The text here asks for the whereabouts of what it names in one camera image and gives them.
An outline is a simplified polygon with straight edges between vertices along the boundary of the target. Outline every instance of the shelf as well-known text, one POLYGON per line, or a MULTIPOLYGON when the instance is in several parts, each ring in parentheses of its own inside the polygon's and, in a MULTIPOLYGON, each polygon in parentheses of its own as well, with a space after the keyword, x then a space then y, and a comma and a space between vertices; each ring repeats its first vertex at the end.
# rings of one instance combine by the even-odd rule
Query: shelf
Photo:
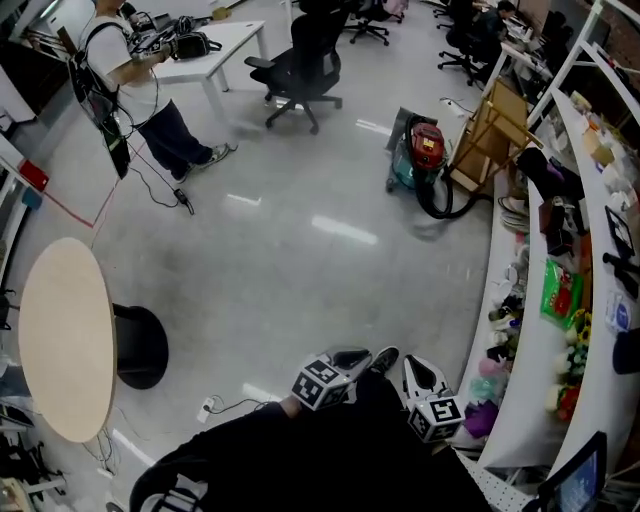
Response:
MULTIPOLYGON (((516 243, 515 234, 505 228, 500 222, 502 208, 498 205, 498 198, 508 195, 509 183, 505 172, 498 173, 494 178, 494 205, 493 205, 493 226, 491 230, 491 247, 489 249, 489 263, 487 265, 487 278, 482 298, 482 307, 476 327, 476 334, 473 338, 473 345, 469 353, 467 367, 462 377, 458 396, 462 403, 469 403, 469 386, 471 380, 478 375, 478 363, 486 357, 488 336, 491 332, 489 325, 489 311, 495 309, 491 300, 493 283, 504 280, 504 271, 513 261, 513 253, 516 243)), ((465 448, 480 448, 484 444, 483 439, 474 439, 466 431, 464 426, 458 430, 458 434, 453 438, 456 446, 465 448)))
POLYGON ((478 461, 483 467, 551 465, 566 431, 566 425, 544 407, 557 380, 553 361, 566 349, 566 342, 562 329, 540 316, 547 244, 538 218, 542 198, 531 181, 529 204, 529 278, 520 342, 498 419, 478 461))
MULTIPOLYGON (((616 337, 605 324, 609 291, 625 294, 624 288, 613 276, 611 266, 605 266, 602 262, 604 252, 617 254, 609 235, 604 210, 609 193, 602 181, 602 176, 596 169, 595 162, 584 148, 582 116, 573 107, 571 100, 558 89, 552 89, 552 95, 576 155, 586 196, 593 251, 593 323, 580 398, 551 472, 556 472, 566 464, 598 430, 607 434, 607 469, 611 471, 625 446, 635 418, 636 405, 640 396, 640 374, 618 375, 615 373, 612 354, 616 337)), ((640 319, 638 313, 638 308, 634 308, 632 312, 634 326, 638 325, 640 319)))
POLYGON ((631 114, 635 118, 636 122, 640 124, 640 105, 638 101, 633 97, 629 89, 622 83, 620 77, 616 74, 614 69, 607 64, 600 54, 598 50, 587 43, 586 41, 582 41, 581 43, 582 49, 587 52, 589 57, 598 65, 600 70, 605 74, 609 82, 613 85, 613 87, 618 91, 618 94, 622 98, 622 100, 627 104, 631 114))
POLYGON ((21 199, 18 199, 18 201, 16 201, 16 204, 13 206, 13 211, 11 212, 11 216, 9 217, 7 228, 2 234, 2 239, 7 243, 7 251, 5 253, 4 260, 2 261, 2 265, 0 265, 0 283, 2 283, 4 279, 4 273, 7 269, 7 262, 10 259, 13 244, 16 240, 16 235, 18 234, 20 224, 22 223, 22 219, 24 218, 26 212, 27 205, 24 204, 21 199))

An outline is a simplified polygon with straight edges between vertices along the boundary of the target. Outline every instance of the black bag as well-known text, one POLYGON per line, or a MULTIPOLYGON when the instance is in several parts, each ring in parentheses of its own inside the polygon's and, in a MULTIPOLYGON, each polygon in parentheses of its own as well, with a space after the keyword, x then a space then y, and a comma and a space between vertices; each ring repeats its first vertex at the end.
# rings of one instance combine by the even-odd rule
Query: black bag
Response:
POLYGON ((131 157, 127 150, 127 141, 122 137, 115 118, 120 87, 117 87, 115 91, 109 90, 87 62, 89 42, 107 27, 117 27, 122 30, 118 23, 99 25, 87 37, 84 48, 69 59, 67 66, 73 92, 89 119, 100 130, 116 172, 123 179, 129 170, 131 157))
POLYGON ((220 43, 211 41, 202 32, 191 32, 178 36, 177 47, 178 49, 172 55, 175 60, 204 57, 213 51, 219 52, 222 49, 220 43))

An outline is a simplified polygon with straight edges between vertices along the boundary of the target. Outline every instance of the cardboard box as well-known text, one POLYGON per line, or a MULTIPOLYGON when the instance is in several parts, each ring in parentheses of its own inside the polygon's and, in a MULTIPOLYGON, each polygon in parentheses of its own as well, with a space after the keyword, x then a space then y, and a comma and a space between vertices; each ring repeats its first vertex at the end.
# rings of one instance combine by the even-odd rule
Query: cardboard box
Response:
POLYGON ((606 167, 615 160, 613 151, 600 143, 598 133, 591 128, 584 132, 582 141, 587 148, 587 152, 591 155, 591 158, 603 167, 606 167))

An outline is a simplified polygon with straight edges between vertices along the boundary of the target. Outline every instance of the monitor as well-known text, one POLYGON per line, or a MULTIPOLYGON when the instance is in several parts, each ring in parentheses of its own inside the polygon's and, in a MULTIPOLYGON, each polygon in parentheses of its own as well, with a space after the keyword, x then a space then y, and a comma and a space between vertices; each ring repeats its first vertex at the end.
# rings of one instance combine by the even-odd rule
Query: monitor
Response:
POLYGON ((605 484, 607 436, 596 432, 573 458, 538 489, 544 512, 593 510, 605 484))

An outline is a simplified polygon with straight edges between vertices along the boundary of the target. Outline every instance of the wooden easel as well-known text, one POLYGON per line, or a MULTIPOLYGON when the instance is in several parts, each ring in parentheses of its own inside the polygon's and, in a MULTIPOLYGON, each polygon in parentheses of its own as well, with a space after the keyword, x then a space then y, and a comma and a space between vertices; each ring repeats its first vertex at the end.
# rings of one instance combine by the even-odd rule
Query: wooden easel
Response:
POLYGON ((451 177, 469 191, 478 191, 532 142, 542 148, 527 129, 526 101, 498 79, 462 130, 449 164, 451 177))

